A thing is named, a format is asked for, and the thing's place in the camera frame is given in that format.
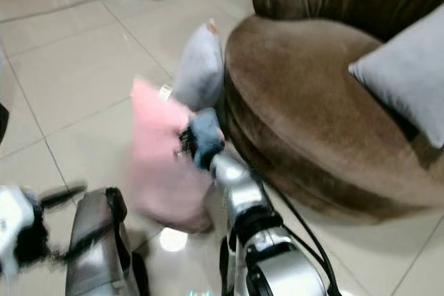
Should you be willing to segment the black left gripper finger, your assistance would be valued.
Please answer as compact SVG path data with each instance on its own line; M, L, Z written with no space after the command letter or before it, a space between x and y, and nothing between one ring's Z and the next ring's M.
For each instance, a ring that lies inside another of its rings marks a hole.
M70 188L57 189L49 192L40 198L41 208L55 208L71 202L77 195L85 191L85 185L77 185Z

